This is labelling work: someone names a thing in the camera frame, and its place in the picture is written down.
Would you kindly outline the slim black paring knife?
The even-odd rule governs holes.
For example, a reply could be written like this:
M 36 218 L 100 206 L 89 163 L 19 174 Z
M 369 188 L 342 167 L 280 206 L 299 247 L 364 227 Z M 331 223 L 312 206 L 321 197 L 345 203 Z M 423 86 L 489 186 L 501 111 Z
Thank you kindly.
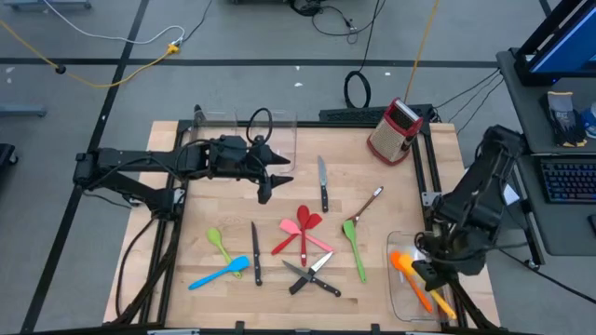
M 260 287 L 263 284 L 261 275 L 261 264 L 260 264 L 260 249 L 258 243 L 258 234 L 255 223 L 251 222 L 251 240 L 252 240 L 252 255 L 253 255 L 253 268 L 255 285 Z

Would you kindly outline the white paper sheet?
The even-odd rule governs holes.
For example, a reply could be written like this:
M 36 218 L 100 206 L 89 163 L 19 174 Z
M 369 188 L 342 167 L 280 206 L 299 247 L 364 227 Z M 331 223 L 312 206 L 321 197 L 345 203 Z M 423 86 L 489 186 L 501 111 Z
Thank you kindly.
M 503 187 L 502 195 L 507 206 L 514 204 L 520 200 L 519 195 L 508 183 L 506 183 Z

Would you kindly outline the red silicone spoon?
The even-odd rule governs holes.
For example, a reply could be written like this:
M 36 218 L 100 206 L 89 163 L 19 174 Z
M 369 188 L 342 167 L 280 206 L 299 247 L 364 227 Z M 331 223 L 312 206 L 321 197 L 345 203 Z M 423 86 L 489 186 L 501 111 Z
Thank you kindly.
M 297 219 L 301 225 L 301 264 L 303 267 L 306 266 L 306 238 L 305 238 L 305 230 L 308 227 L 308 222 L 310 219 L 310 211 L 309 208 L 305 205 L 301 205 L 297 209 Z

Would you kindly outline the red silicone spatula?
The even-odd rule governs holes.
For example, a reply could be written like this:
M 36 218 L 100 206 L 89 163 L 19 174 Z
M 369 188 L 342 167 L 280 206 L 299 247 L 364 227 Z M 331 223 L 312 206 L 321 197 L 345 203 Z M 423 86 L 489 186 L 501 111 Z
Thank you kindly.
M 322 218 L 318 215 L 318 214 L 312 214 L 310 216 L 309 222 L 308 222 L 308 227 L 307 229 L 311 229 L 316 227 L 319 223 L 322 222 Z M 297 237 L 298 234 L 290 234 L 290 236 L 284 240 L 283 242 L 281 242 L 280 244 L 278 244 L 272 251 L 271 254 L 272 255 L 276 255 L 278 254 L 281 250 L 283 250 L 286 246 L 289 245 L 289 243 L 295 238 Z

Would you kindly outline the black backlit keyboard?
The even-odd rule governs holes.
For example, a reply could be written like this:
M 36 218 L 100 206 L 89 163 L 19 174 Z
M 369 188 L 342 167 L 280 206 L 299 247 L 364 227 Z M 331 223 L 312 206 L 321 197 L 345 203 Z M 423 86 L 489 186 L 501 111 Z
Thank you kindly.
M 540 158 L 538 169 L 548 202 L 596 204 L 596 159 Z

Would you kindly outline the large black-handled knife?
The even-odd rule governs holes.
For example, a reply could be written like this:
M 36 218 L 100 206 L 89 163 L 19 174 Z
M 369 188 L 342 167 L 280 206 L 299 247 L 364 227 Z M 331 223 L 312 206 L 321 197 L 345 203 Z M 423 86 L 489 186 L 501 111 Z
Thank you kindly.
M 324 213 L 327 213 L 329 211 L 329 197 L 327 191 L 327 170 L 325 167 L 324 160 L 320 155 L 318 156 L 318 175 L 320 182 L 322 211 Z

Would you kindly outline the red metal box grater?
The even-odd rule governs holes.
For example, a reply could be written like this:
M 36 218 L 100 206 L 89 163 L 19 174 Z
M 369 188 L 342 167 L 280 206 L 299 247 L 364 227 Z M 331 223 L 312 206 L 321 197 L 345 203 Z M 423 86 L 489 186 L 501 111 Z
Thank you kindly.
M 412 142 L 422 125 L 423 118 L 403 100 L 395 98 L 367 138 L 367 146 L 384 164 L 395 166 L 409 154 Z

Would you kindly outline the green silicone spatula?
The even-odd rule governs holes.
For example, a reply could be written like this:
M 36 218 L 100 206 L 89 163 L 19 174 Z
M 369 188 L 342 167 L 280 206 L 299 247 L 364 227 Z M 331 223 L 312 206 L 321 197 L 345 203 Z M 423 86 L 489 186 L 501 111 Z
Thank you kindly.
M 362 264 L 362 261 L 361 261 L 360 255 L 359 255 L 358 242 L 357 242 L 357 236 L 356 236 L 354 222 L 352 220 L 345 221 L 343 223 L 343 230 L 344 230 L 345 236 L 350 241 L 350 244 L 351 244 L 351 247 L 353 250 L 353 254 L 354 254 L 354 258 L 355 258 L 355 262 L 357 265 L 357 269 L 359 272 L 360 281 L 362 283 L 366 283 L 367 277 L 366 277 L 365 269 L 364 269 L 364 266 Z

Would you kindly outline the yellow silicone spatula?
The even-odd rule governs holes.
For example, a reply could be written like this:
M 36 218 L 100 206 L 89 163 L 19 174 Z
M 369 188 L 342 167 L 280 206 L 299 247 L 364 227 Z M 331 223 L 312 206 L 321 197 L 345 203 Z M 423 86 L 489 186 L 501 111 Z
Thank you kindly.
M 424 279 L 422 278 L 421 275 L 419 275 L 413 268 L 413 258 L 410 255 L 406 255 L 406 254 L 402 254 L 400 256 L 400 260 L 399 260 L 400 265 L 402 265 L 405 270 L 406 273 L 408 275 L 416 275 L 418 276 L 422 281 L 424 281 Z M 451 307 L 451 305 L 442 298 L 442 296 L 438 293 L 437 290 L 430 290 L 429 291 L 430 295 L 433 297 L 433 299 L 436 301 L 437 305 L 443 310 L 443 312 L 445 314 L 447 314 L 451 319 L 456 319 L 456 313 L 454 311 L 454 309 Z

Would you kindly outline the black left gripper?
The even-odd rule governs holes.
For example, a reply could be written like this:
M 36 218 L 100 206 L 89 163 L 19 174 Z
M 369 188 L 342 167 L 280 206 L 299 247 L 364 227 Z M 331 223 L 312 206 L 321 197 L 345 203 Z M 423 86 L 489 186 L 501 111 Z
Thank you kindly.
M 267 165 L 288 165 L 291 161 L 275 154 L 263 136 L 250 144 L 240 136 L 224 136 L 210 144 L 210 172 L 214 177 L 247 179 L 251 182 L 269 181 Z M 293 181 L 293 177 L 270 177 L 271 188 Z

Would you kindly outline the pink silicone spatula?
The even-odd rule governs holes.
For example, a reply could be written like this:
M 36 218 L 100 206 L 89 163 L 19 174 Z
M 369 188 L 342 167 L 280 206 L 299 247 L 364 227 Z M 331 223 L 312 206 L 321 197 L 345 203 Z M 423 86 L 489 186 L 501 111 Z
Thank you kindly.
M 301 229 L 297 226 L 297 224 L 289 219 L 283 219 L 279 225 L 279 228 L 281 230 L 283 230 L 286 233 L 289 233 L 290 235 L 302 235 L 302 231 Z M 318 247 L 328 251 L 328 252 L 332 252 L 333 248 L 323 242 L 321 242 L 320 240 L 316 239 L 315 237 L 307 234 L 305 236 L 305 239 L 314 243 L 315 245 L 317 245 Z

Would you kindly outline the black caster foot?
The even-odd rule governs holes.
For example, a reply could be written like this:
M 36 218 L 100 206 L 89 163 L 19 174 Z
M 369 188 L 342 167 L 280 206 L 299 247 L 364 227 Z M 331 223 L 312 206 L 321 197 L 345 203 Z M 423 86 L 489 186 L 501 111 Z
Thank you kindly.
M 0 143 L 0 170 L 19 162 L 15 150 L 16 147 L 12 144 Z

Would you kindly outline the light green silicone spoon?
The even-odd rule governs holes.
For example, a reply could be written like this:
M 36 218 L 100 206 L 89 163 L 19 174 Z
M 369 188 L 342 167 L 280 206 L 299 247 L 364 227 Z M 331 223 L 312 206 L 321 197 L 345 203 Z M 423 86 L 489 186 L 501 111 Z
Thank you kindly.
M 220 231 L 215 227 L 210 227 L 207 230 L 207 238 L 217 249 L 219 249 L 226 263 L 230 264 L 232 262 L 232 258 L 229 256 L 229 254 L 224 248 Z

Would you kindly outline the clear plastic bin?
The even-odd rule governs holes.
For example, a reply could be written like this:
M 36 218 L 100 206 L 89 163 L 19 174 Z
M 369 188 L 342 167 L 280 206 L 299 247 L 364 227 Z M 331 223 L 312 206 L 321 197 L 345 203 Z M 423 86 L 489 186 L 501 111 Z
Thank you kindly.
M 194 112 L 191 128 L 191 140 L 219 139 L 222 135 L 237 135 L 237 114 L 230 111 L 203 111 Z
M 425 283 L 418 275 L 413 276 L 415 284 L 420 288 L 430 302 L 432 312 L 429 312 L 420 302 L 415 291 L 406 279 L 406 275 L 398 270 L 391 260 L 391 254 L 398 252 L 409 255 L 414 261 L 426 260 L 426 256 L 414 245 L 415 233 L 393 231 L 386 239 L 387 274 L 389 282 L 390 300 L 395 316 L 404 322 L 437 322 L 453 323 L 451 318 L 440 307 L 430 292 L 425 291 Z
M 291 175 L 296 164 L 297 115 L 293 111 L 271 109 L 258 112 L 250 121 L 249 137 L 267 137 L 267 145 L 274 154 L 290 161 L 285 165 L 269 165 L 267 170 L 276 175 Z

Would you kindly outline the blue silicone spatula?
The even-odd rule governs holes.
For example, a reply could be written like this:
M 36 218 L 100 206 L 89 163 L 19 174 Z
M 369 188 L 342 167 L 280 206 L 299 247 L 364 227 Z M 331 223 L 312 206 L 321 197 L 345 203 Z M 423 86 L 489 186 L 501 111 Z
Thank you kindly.
M 200 288 L 222 275 L 225 275 L 227 273 L 232 273 L 232 272 L 241 272 L 242 270 L 246 269 L 249 266 L 250 266 L 250 260 L 248 259 L 248 257 L 247 256 L 239 256 L 239 257 L 233 259 L 226 267 L 224 267 L 220 271 L 213 273 L 211 275 L 208 275 L 206 277 L 203 277 L 203 278 L 197 280 L 196 282 L 192 283 L 188 287 L 188 289 L 193 290 L 193 289 Z

